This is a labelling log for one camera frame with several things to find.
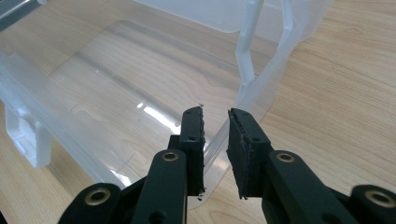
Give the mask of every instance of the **screw hole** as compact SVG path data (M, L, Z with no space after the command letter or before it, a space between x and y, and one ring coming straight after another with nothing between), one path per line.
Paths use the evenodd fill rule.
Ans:
M110 190L108 189L94 189L85 197L85 203L90 206L96 206L107 201L110 198Z
M364 196L372 203L375 203L379 206L386 207L386 208L393 208L396 207L396 202L394 199L378 190L367 190L364 193Z
M341 220L340 218L338 218L337 216L330 214L330 213L324 213L322 214L322 220L325 223L329 223L329 224L341 224Z
M162 224L166 220L166 214L163 211L157 211L151 213L148 217L148 221L151 224Z
M178 155L175 152L166 152L163 154L164 161L176 161L178 159Z
M294 162L294 157L288 153L279 153L276 155L277 159L283 162Z

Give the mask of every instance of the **transparent plastic container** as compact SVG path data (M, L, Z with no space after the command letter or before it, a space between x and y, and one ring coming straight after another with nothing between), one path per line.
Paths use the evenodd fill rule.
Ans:
M53 136L94 181L128 186L180 132L183 111L203 105L206 193L189 207L203 203L230 166L227 110L263 118L291 51L332 1L204 2L114 0L61 17L51 12L62 1L49 1L30 20L59 30L38 22L38 37L14 39L29 30L20 21L0 34L0 97L19 152L46 165Z

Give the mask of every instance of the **wood grain surface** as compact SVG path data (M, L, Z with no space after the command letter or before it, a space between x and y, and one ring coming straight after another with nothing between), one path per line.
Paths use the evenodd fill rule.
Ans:
M49 75L120 15L142 13L112 4L50 1L0 33L0 49L19 52ZM316 33L290 55L261 122L274 148L296 152L326 185L345 194L359 184L396 191L395 21L396 3L335 0ZM215 53L229 51L223 43ZM51 164L32 168L9 140L3 105L0 110L0 210L9 223L56 223L92 181L55 141ZM204 205L189 210L188 221L265 223L260 200L239 200L231 171Z

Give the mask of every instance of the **black plastic part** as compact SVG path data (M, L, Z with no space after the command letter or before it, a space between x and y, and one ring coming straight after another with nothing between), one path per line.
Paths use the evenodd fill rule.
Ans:
M131 223L186 222L186 167L186 155L180 150L155 155Z
M270 153L266 171L290 223L358 223L296 154Z
M122 223L130 223L134 216L137 202L145 184L146 177L134 182L131 186L121 191L121 205L124 209Z
M183 113L179 148L176 148L183 151L187 157L189 196L199 196L205 192L204 145L204 113L200 106L196 106Z
M340 202L347 210L349 210L349 197L343 193L338 192L335 189L332 188L328 188L328 189L332 192L335 198L338 199L338 202Z
M121 190L113 184L94 184L85 188L66 208L59 223L122 223Z
M262 197L264 164L274 149L256 120L246 111L231 109L227 150L239 197Z
M0 32L6 30L10 25L17 22L39 6L40 4L38 4L36 0L1 0Z
M7 224L6 219L3 217L3 214L0 212L0 224Z
M359 223L396 223L396 194L373 185L361 185L352 190L351 213Z
M179 149L180 135L172 134L169 138L168 149Z
M262 211L268 224L289 224L290 219L281 203L262 198Z

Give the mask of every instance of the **clear plastic bin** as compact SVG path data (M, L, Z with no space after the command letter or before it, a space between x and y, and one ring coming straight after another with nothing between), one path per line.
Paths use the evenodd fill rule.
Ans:
M206 194L195 207L230 166L227 110L263 118L291 51L332 1L139 2L62 12L49 1L0 34L7 132L33 166L50 162L53 136L94 181L124 187L180 132L183 111L203 105Z

